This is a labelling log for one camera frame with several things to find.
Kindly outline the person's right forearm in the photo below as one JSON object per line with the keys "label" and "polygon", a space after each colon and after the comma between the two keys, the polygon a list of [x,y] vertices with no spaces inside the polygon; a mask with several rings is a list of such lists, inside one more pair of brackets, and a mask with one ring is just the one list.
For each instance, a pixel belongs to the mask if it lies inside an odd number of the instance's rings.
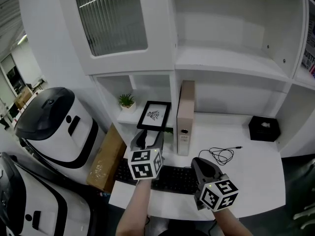
{"label": "person's right forearm", "polygon": [[213,212],[213,215],[224,236],[253,236],[229,209]]}

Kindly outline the black tissue box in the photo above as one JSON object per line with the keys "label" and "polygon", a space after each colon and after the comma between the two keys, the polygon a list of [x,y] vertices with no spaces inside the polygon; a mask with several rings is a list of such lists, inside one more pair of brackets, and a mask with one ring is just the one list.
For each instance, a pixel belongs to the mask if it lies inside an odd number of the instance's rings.
{"label": "black tissue box", "polygon": [[281,134],[275,118],[253,116],[249,122],[250,138],[254,141],[274,142]]}

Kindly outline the brown cardboard box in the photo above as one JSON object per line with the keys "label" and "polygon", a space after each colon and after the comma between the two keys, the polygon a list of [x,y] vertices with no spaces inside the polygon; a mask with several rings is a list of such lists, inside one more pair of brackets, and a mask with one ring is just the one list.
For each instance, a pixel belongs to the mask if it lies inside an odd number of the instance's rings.
{"label": "brown cardboard box", "polygon": [[87,184],[105,193],[111,193],[115,172],[126,151],[126,144],[112,124],[90,168]]}

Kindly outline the beige binder folder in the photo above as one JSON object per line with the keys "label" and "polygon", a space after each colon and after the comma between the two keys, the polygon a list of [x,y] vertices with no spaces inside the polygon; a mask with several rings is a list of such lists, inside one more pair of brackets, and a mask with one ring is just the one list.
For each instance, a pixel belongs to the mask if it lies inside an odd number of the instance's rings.
{"label": "beige binder folder", "polygon": [[177,112],[177,150],[181,156],[188,156],[194,119],[195,82],[182,81]]}

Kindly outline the black keyboard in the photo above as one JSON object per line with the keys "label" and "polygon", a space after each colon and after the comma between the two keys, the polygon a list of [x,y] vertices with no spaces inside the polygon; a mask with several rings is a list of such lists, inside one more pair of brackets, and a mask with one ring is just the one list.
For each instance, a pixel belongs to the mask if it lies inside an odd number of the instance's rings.
{"label": "black keyboard", "polygon": [[[132,178],[127,160],[120,161],[115,172],[115,180],[135,185],[137,181]],[[198,189],[195,173],[189,167],[162,166],[158,179],[152,180],[151,189],[156,191],[193,195]]]}

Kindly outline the person's black clothing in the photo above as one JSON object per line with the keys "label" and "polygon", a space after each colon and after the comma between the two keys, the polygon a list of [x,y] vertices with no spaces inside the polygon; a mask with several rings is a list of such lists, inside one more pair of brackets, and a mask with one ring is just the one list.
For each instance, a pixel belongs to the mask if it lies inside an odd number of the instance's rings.
{"label": "person's black clothing", "polygon": [[216,221],[170,220],[158,236],[223,236]]}

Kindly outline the black framed picture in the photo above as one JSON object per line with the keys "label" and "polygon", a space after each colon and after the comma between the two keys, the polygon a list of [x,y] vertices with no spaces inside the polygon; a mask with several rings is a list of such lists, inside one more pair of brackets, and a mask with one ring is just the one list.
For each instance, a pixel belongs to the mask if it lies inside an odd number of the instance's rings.
{"label": "black framed picture", "polygon": [[165,131],[170,110],[170,102],[147,101],[137,124],[137,129],[156,132]]}

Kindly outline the white and black delivery robot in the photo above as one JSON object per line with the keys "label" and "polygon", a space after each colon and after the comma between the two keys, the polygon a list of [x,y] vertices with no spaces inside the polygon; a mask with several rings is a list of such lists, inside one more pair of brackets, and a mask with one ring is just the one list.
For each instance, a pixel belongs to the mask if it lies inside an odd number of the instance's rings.
{"label": "white and black delivery robot", "polygon": [[92,236],[93,214],[77,193],[0,153],[0,219],[16,236]]}
{"label": "white and black delivery robot", "polygon": [[40,92],[21,114],[15,134],[47,161],[69,169],[85,166],[105,137],[74,92],[62,87]]}

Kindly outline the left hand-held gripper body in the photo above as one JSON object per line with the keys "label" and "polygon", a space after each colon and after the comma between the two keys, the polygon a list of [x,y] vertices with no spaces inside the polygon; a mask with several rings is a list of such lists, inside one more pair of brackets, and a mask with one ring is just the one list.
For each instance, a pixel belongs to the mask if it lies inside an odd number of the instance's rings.
{"label": "left hand-held gripper body", "polygon": [[128,166],[134,180],[155,179],[163,166],[163,145],[140,149],[131,148],[127,153]]}

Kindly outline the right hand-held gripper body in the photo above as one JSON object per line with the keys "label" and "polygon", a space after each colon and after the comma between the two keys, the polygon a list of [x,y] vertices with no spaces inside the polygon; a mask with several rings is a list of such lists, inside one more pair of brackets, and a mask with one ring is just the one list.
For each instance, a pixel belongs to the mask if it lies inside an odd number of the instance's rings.
{"label": "right hand-held gripper body", "polygon": [[207,208],[212,212],[217,212],[232,206],[238,193],[239,189],[227,174],[223,174],[212,182],[199,184],[194,200],[197,210]]}

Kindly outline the person's left forearm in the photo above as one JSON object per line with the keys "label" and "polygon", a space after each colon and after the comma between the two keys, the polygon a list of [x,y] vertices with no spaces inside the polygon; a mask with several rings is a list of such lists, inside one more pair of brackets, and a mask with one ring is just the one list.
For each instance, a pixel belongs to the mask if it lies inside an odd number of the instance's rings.
{"label": "person's left forearm", "polygon": [[125,209],[115,236],[143,236],[151,194],[151,179],[140,180]]}

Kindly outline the printed white box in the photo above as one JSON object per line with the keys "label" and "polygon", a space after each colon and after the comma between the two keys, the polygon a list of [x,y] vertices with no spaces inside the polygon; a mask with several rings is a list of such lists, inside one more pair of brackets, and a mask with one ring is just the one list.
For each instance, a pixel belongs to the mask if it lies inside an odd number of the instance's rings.
{"label": "printed white box", "polygon": [[309,27],[302,64],[315,78],[315,15],[309,16]]}

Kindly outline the white shelf cabinet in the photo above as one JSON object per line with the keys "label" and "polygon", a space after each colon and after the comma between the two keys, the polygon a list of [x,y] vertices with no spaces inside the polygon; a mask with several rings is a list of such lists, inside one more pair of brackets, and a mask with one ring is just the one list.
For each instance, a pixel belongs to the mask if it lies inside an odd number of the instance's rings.
{"label": "white shelf cabinet", "polygon": [[106,109],[96,76],[168,74],[168,125],[177,152],[182,81],[195,82],[194,113],[275,118],[281,157],[315,154],[315,87],[298,80],[306,45],[308,0],[172,0],[176,27],[173,70],[87,75],[102,108],[129,143],[134,124]]}

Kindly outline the ribbed glass cabinet door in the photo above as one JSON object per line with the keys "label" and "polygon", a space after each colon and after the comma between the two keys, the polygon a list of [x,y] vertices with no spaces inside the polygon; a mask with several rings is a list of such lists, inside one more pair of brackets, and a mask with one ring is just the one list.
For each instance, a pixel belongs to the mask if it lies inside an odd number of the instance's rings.
{"label": "ribbed glass cabinet door", "polygon": [[173,70],[172,0],[60,0],[86,75]]}

